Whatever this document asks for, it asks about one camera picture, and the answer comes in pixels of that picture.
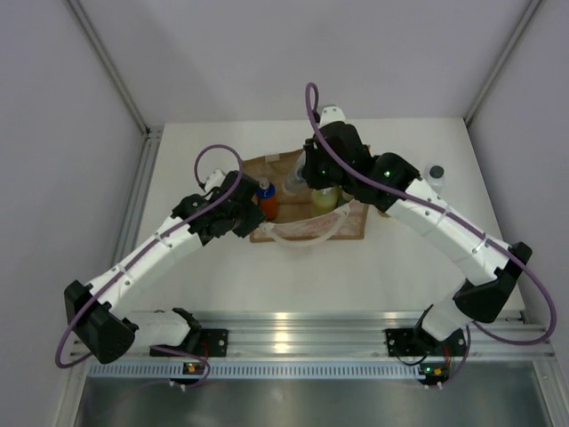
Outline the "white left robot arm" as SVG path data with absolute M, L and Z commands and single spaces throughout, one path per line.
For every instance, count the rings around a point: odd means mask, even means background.
M 265 220 L 254 202 L 259 183 L 238 171 L 215 170 L 205 195 L 183 198 L 159 229 L 104 274 L 64 291 L 68 331 L 101 364 L 134 350 L 188 356 L 199 349 L 202 327 L 181 308 L 136 311 L 137 299 L 177 262 L 215 238 L 245 238 Z

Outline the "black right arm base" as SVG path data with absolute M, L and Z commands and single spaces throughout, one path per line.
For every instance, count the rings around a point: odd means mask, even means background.
M 388 328 L 384 334 L 390 357 L 462 357 L 466 352 L 467 340 L 460 329 L 442 342 L 414 327 Z

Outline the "light green lotion bottle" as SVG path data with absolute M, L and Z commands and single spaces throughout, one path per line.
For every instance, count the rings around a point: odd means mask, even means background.
M 310 195 L 310 212 L 313 217 L 326 215 L 334 211 L 338 205 L 339 189 L 313 189 Z

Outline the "orange bottle with blue cap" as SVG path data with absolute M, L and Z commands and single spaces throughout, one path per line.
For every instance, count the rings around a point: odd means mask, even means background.
M 265 219 L 272 222 L 278 214 L 278 201 L 276 199 L 276 187 L 268 178 L 259 179 L 259 187 L 256 190 L 258 207 L 263 212 Z

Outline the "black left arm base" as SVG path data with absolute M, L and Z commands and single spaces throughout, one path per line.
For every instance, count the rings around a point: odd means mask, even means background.
M 151 357 L 198 356 L 203 359 L 225 358 L 228 353 L 229 331 L 206 328 L 193 331 L 177 346 L 158 345 L 150 348 Z

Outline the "white bottle with grey cap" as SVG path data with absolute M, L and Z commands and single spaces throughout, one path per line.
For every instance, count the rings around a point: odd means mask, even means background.
M 445 185 L 445 169 L 441 165 L 427 165 L 422 174 L 422 178 L 437 194 L 441 194 Z

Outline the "burlap canvas tote bag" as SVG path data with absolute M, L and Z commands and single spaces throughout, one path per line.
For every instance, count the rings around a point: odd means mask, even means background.
M 263 223 L 250 234 L 250 241 L 279 243 L 290 247 L 306 247 L 332 240 L 360 240 L 365 236 L 368 206 L 355 199 L 317 216 L 312 208 L 311 190 L 304 187 L 291 195 L 283 185 L 302 151 L 251 158 L 244 161 L 244 172 L 255 178 L 266 178 L 276 187 L 278 205 L 274 220 Z

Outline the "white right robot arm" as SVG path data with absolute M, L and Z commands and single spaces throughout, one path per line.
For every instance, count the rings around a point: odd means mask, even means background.
M 470 323 L 493 323 L 516 288 L 531 248 L 479 230 L 405 159 L 391 152 L 371 154 L 353 125 L 337 120 L 313 130 L 303 146 L 301 169 L 310 188 L 339 187 L 374 206 L 425 238 L 462 272 L 462 284 L 423 312 L 413 332 L 415 346 L 434 353 Z

